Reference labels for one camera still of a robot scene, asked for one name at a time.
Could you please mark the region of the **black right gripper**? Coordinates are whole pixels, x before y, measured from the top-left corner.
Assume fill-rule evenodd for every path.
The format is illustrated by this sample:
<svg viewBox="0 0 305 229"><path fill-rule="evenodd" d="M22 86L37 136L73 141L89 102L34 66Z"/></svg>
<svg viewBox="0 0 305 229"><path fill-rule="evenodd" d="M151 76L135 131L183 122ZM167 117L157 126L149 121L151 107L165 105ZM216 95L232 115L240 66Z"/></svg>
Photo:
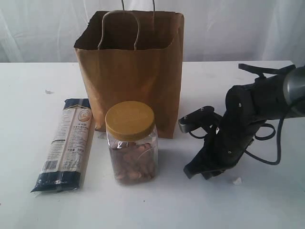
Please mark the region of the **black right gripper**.
<svg viewBox="0 0 305 229"><path fill-rule="evenodd" d="M254 137L254 123L231 114L209 114L199 124L207 132L203 148L183 171L189 179L202 174L209 180L236 166Z"/></svg>

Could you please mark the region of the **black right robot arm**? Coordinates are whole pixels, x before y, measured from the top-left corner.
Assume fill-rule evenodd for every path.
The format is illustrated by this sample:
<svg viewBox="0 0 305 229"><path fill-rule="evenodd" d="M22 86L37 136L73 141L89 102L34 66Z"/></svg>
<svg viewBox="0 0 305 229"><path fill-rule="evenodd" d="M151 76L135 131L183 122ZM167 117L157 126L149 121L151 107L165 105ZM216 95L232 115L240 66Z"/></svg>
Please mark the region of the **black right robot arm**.
<svg viewBox="0 0 305 229"><path fill-rule="evenodd" d="M178 121L183 133L201 128L203 147L184 167L188 178L200 174L205 179L222 174L237 165L254 140L276 138L281 161L281 131L287 118L305 115L305 69L289 65L280 69L241 63L239 69L257 75L254 83L235 85L226 94L224 115L204 106Z"/></svg>

